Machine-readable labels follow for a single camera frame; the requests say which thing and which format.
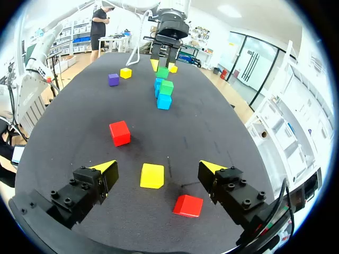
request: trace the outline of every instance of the man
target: man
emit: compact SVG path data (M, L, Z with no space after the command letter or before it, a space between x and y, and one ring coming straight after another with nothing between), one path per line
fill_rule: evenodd
M93 13L92 17L92 27L91 27L91 45L92 45L92 54L91 54L91 63L97 59L99 54L99 38L106 35L106 25L110 23L110 20L107 19L106 13L114 10L114 8L105 8L102 7Z

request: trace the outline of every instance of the screw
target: screw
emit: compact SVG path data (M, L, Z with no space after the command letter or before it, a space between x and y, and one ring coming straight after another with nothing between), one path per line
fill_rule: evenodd
M241 186L241 187L244 187L244 186L246 186L246 185L247 185L247 181L246 181L245 179L243 179L243 180L240 181L240 186Z
M66 197L66 198L64 199L64 203L65 203L65 205L67 205L68 207L70 207L70 206L73 205L73 201L72 201L72 199L70 199L69 197Z
M71 184L71 185L76 185L76 180L75 179L70 179L69 180L69 184Z
M56 192L55 190L52 190L52 191L51 191L51 197L52 197L52 198L58 198L58 197L59 197L58 192Z
M84 189L85 191L88 190L90 187L88 186L87 183L81 184L81 189Z
M234 184L228 184L227 185L227 190L231 192L231 191L233 191L234 187L235 187Z
M251 205L251 200L250 199L245 199L243 200L242 206L243 208L249 208L249 206Z
M258 195L257 195L257 199L259 199L259 200L263 200L264 198L265 198L265 192L258 192Z

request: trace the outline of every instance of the white shelving unit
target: white shelving unit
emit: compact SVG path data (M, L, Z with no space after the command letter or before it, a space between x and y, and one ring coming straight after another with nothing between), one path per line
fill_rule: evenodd
M74 53L87 52L91 41L73 42L75 39L89 37L91 32L91 19L77 19L66 22L60 35L57 36L56 45L70 41L68 45L58 47L50 53L61 53L61 55L73 55Z
M333 105L321 85L287 61L286 84L279 94L270 91L246 123L262 156L274 196L286 177L290 191L319 168L331 148L334 132Z

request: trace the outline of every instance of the ceiling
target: ceiling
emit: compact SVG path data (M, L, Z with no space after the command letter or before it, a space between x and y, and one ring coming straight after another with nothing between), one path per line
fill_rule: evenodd
M238 10L242 17L228 17L217 9L225 4ZM299 51L302 22L285 0L192 0L192 6L234 28L252 30L286 44L292 40L293 48Z

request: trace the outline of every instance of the red object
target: red object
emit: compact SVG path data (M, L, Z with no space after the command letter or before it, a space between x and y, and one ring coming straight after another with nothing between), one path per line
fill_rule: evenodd
M221 75L220 75L220 78L225 79L226 75L227 75L227 70L224 69L224 70L222 71Z
M131 133L125 121L111 123L110 130L114 145L116 147L131 142Z
M202 203L202 198L182 195L176 201L173 213L192 218L199 217Z

